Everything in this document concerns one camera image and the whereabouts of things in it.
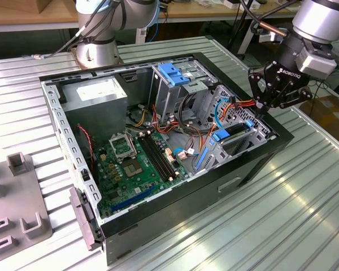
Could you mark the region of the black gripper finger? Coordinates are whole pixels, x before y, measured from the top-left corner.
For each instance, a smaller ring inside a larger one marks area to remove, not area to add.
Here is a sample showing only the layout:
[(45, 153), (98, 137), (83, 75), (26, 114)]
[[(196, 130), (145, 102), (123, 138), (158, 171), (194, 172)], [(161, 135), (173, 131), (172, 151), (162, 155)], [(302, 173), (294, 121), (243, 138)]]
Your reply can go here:
[(261, 116), (265, 115), (269, 110), (275, 108), (285, 109), (312, 98), (313, 94), (308, 86), (291, 90), (291, 85), (287, 84), (281, 90), (271, 91), (265, 96), (265, 100), (262, 103)]
[(267, 89), (265, 88), (264, 90), (261, 90), (259, 85), (262, 79), (264, 79), (264, 73), (262, 71), (249, 71), (248, 80), (257, 107), (255, 110), (256, 118), (263, 118), (264, 114), (268, 111), (268, 102), (266, 100)]

